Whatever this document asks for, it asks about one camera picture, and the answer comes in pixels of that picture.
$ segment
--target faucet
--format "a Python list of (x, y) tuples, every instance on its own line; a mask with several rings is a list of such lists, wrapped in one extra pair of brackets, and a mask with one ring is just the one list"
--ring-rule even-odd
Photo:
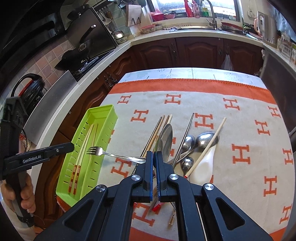
[(210, 23), (210, 26), (214, 27), (215, 30), (217, 30), (218, 29), (218, 26), (217, 26), (217, 21), (215, 19), (215, 13), (214, 13), (213, 5), (212, 5), (212, 3), (209, 0), (206, 0), (206, 1), (209, 3), (209, 5), (211, 7), (211, 12), (212, 12), (212, 17), (213, 17), (213, 21), (212, 22), (210, 22), (208, 19), (207, 19), (207, 21)]

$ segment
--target window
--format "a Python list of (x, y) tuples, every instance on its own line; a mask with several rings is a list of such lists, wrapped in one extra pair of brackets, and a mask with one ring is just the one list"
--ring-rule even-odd
[[(214, 12), (216, 14), (216, 17), (218, 18), (228, 18), (230, 19), (237, 19), (239, 21), (239, 18), (236, 18), (238, 16), (238, 7), (237, 7), (237, 0), (210, 0)], [(192, 0), (188, 0), (189, 6), (191, 6)], [(149, 4), (150, 9), (152, 11), (157, 12), (168, 12), (175, 11), (178, 14), (186, 13), (185, 11), (185, 5), (184, 0), (151, 0), (151, 4)], [(204, 0), (203, 6), (207, 7), (209, 12), (211, 12), (210, 4)]]

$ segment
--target green tray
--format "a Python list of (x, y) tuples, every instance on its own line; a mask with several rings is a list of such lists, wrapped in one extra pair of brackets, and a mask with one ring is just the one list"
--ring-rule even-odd
[[(72, 207), (96, 186), (104, 158), (104, 156), (92, 156), (91, 162), (89, 162), (89, 155), (85, 154), (81, 163), (76, 194), (73, 194), (75, 179), (72, 184), (71, 193), (68, 192), (76, 159), (84, 138), (86, 137), (87, 131), (89, 130), (91, 124), (98, 123), (98, 129), (96, 132), (97, 138), (94, 145), (100, 146), (106, 150), (116, 121), (117, 115), (113, 105), (88, 109), (82, 118), (82, 121), (80, 122), (72, 139), (72, 143), (75, 146), (74, 151), (66, 155), (57, 183), (56, 194), (69, 206)], [(86, 150), (91, 146), (95, 132), (94, 129), (95, 127), (93, 128), (89, 141), (86, 145)]]

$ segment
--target plastic bag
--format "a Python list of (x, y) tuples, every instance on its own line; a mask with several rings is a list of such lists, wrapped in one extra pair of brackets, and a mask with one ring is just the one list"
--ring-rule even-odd
[(228, 53), (226, 54), (226, 57), (225, 57), (225, 59), (223, 61), (221, 69), (233, 71), (233, 65), (232, 65), (232, 62), (230, 60), (230, 56), (229, 56)]

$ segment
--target table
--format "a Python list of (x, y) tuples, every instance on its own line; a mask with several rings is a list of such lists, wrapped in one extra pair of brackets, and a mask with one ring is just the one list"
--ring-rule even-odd
[[(201, 68), (145, 70), (126, 74), (102, 105), (118, 115), (107, 151), (139, 156), (158, 119), (173, 114), (171, 156), (178, 149), (192, 112), (189, 134), (216, 130), (227, 117), (214, 155), (211, 182), (247, 215), (280, 240), (292, 209), (294, 160), (281, 113), (261, 79), (237, 72)], [(105, 156), (98, 184), (118, 184), (134, 164)], [(178, 240), (176, 222), (164, 204), (148, 213), (134, 210), (130, 240)]]

